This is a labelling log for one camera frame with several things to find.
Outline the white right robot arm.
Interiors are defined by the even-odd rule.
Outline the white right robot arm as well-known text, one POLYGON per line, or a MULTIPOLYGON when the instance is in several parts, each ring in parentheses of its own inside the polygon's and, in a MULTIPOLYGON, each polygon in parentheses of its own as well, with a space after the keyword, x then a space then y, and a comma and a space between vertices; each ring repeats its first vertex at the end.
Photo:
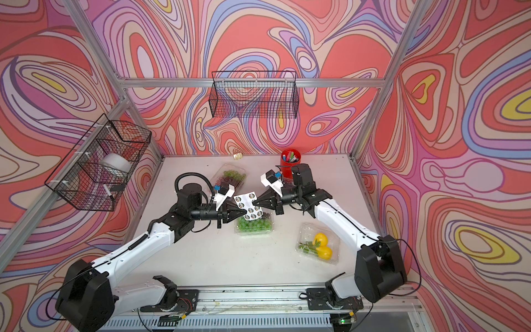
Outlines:
POLYGON ((399 243, 370 231, 350 216, 333 196, 318 188, 312 171, 305 163, 291 168, 293 184, 284 186, 282 174, 269 170, 261 175, 267 190, 254 201, 256 206, 283 214, 283 207, 297 204, 302 212, 321 221, 356 253, 355 270, 340 274, 325 289, 331 301, 363 297, 376 303, 407 283, 407 272, 399 243))

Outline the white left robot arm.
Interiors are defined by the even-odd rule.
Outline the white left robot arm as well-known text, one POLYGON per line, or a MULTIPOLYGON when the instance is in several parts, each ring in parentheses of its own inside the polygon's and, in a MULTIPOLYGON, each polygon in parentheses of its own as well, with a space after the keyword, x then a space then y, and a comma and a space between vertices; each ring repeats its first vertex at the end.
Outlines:
POLYGON ((141 264, 160 251, 174 245, 191 232, 196 221, 227 224, 246 211, 230 201, 235 187, 228 183, 214 186, 207 182, 206 195, 198 183, 174 182, 176 203, 163 216, 152 220, 142 235, 119 249, 91 262, 72 264, 61 287, 52 295, 57 320, 65 320, 78 331, 97 331, 113 316, 142 307, 173 311, 181 297, 170 279, 156 275, 151 282, 119 289, 118 284, 141 264))

